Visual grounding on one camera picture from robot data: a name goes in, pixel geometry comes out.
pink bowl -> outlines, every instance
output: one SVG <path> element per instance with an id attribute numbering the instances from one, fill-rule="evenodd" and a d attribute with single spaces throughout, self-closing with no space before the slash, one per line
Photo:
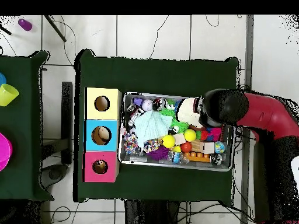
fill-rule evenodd
<path id="1" fill-rule="evenodd" d="M 11 142 L 0 133 L 0 171 L 8 164 L 9 158 L 12 155 Z"/>

green cup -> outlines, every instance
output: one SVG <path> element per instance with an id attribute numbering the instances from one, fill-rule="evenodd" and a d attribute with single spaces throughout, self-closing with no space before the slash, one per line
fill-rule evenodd
<path id="1" fill-rule="evenodd" d="M 19 91 L 17 91 L 13 86 L 2 84 L 0 87 L 0 106 L 6 107 L 18 95 Z"/>

green tablecloth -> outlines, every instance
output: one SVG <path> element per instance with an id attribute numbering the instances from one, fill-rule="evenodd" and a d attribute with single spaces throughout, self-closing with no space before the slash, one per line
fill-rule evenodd
<path id="1" fill-rule="evenodd" d="M 12 143 L 13 154 L 0 171 L 0 199 L 51 200 L 39 185 L 41 166 L 41 93 L 39 75 L 48 53 L 30 57 L 0 56 L 0 72 L 20 95 L 0 107 L 0 132 Z"/>
<path id="2" fill-rule="evenodd" d="M 228 172 L 121 164 L 115 183 L 83 183 L 84 88 L 117 88 L 124 92 L 161 95 L 203 95 L 216 88 L 236 87 L 238 60 L 170 61 L 94 57 L 82 50 L 76 57 L 74 198 L 127 198 L 177 201 L 222 201 L 231 205 L 232 170 Z"/>

red ball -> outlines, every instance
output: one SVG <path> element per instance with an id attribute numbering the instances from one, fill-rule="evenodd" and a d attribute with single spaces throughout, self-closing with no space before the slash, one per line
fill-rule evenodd
<path id="1" fill-rule="evenodd" d="M 208 137 L 208 132 L 207 131 L 201 131 L 201 136 L 200 136 L 200 140 L 206 140 Z"/>
<path id="2" fill-rule="evenodd" d="M 185 143 L 180 145 L 180 149 L 183 152 L 190 152 L 191 149 L 192 149 L 192 144 L 190 142 L 185 142 Z"/>

blue box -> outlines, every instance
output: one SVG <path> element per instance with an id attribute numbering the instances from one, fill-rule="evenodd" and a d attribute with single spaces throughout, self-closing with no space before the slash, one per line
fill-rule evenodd
<path id="1" fill-rule="evenodd" d="M 106 127 L 111 134 L 110 141 L 105 145 L 98 145 L 92 140 L 92 132 L 96 127 Z M 116 151 L 118 143 L 118 121 L 117 120 L 87 120 L 86 121 L 86 151 Z"/>

